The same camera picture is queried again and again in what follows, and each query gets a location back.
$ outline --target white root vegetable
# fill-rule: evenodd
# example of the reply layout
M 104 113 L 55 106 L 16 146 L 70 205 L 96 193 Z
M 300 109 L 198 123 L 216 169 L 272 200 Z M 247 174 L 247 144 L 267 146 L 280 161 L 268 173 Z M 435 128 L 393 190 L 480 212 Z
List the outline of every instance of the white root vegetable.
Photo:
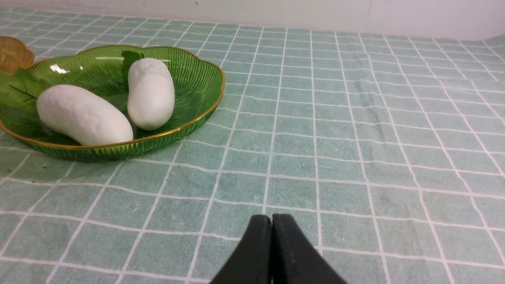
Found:
M 163 126 L 175 104 L 174 82 L 165 63 L 154 58 L 135 61 L 128 71 L 128 115 L 144 130 Z
M 88 90 L 56 85 L 37 99 L 40 120 L 50 129 L 83 146 L 133 140 L 128 119 L 113 105 Z

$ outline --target fabric surface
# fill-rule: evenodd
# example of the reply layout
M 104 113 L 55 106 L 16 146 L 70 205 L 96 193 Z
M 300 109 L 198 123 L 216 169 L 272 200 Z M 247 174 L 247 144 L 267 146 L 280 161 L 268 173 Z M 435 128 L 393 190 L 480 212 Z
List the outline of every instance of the fabric surface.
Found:
M 0 282 L 204 283 L 292 214 L 349 284 L 505 282 L 505 36 L 409 38 L 0 8 L 37 60 L 175 45 L 226 72 L 184 141 L 72 163 L 0 133 Z

